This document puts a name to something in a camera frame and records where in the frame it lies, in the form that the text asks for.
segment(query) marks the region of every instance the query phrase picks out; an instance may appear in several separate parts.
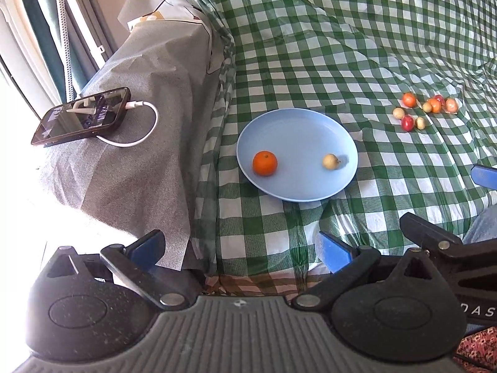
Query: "blue plate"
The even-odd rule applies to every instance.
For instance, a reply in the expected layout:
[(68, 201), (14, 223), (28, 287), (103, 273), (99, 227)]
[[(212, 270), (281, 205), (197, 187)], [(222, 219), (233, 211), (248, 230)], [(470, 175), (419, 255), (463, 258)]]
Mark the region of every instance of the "blue plate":
[[(260, 151), (278, 159), (270, 177), (252, 170)], [(340, 160), (331, 171), (323, 157)], [(277, 109), (251, 121), (238, 138), (237, 159), (242, 172), (260, 190), (290, 202), (312, 202), (329, 198), (344, 189), (357, 172), (357, 148), (340, 123), (309, 109)]]

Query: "phone screen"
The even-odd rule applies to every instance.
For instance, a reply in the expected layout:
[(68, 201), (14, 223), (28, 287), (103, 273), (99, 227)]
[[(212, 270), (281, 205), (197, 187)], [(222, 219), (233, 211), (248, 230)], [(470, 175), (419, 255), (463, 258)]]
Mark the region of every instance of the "phone screen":
[(126, 92), (126, 89), (103, 92), (52, 108), (43, 117), (31, 144), (112, 124), (125, 104)]

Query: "red apple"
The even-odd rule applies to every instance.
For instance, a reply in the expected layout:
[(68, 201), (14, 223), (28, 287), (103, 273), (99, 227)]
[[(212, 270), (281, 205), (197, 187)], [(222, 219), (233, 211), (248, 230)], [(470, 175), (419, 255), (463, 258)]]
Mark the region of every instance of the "red apple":
[(442, 106), (445, 105), (445, 98), (443, 96), (441, 96), (440, 94), (437, 94), (433, 98), (435, 98), (438, 102), (440, 102), (442, 104)]
[(406, 132), (411, 132), (411, 130), (414, 129), (414, 118), (409, 115), (404, 116), (401, 121), (401, 126)]

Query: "small fruit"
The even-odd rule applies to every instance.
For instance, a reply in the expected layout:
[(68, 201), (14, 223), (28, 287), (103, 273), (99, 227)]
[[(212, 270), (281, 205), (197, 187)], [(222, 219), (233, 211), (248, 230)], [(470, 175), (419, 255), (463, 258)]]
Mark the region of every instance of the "small fruit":
[(414, 108), (417, 104), (416, 96), (412, 92), (406, 92), (402, 97), (402, 102), (407, 108)]
[(423, 107), (422, 107), (422, 108), (423, 108), (423, 111), (425, 111), (426, 113), (430, 113), (430, 112), (431, 112), (431, 110), (433, 109), (433, 108), (431, 107), (431, 104), (430, 104), (429, 102), (425, 102), (425, 103), (423, 104)]
[(278, 160), (271, 152), (259, 152), (255, 155), (252, 161), (252, 168), (256, 174), (263, 177), (273, 175), (278, 167)]
[(445, 110), (448, 113), (457, 113), (459, 110), (459, 105), (454, 98), (447, 98), (445, 102)]
[(442, 104), (435, 98), (428, 99), (427, 103), (431, 105), (431, 111), (433, 113), (440, 113), (442, 110)]
[(426, 123), (423, 118), (416, 118), (416, 127), (419, 130), (423, 130), (426, 127)]
[(395, 119), (401, 120), (406, 115), (406, 112), (402, 108), (395, 108), (393, 111), (393, 115)]
[(445, 105), (445, 99), (443, 96), (441, 96), (440, 94), (437, 94), (433, 97), (433, 99), (436, 99), (438, 102), (440, 102), (442, 104), (442, 106)]
[(337, 169), (339, 164), (340, 161), (334, 154), (327, 154), (322, 160), (322, 166), (327, 169)]
[(406, 132), (411, 132), (412, 129), (414, 129), (414, 119), (410, 115), (404, 116), (401, 122), (402, 129), (404, 129)]

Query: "red fruit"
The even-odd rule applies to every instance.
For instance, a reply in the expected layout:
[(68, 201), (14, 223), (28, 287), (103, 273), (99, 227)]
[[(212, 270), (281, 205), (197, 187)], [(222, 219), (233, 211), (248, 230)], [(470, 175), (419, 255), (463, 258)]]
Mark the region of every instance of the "red fruit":
[(414, 129), (414, 118), (409, 115), (404, 116), (401, 121), (401, 126), (406, 132), (411, 132), (411, 130)]
[(407, 108), (414, 108), (417, 105), (416, 96), (412, 92), (406, 92), (402, 97), (402, 102)]
[(445, 105), (445, 98), (440, 94), (435, 95), (433, 98), (436, 99), (438, 102), (440, 102), (442, 106)]

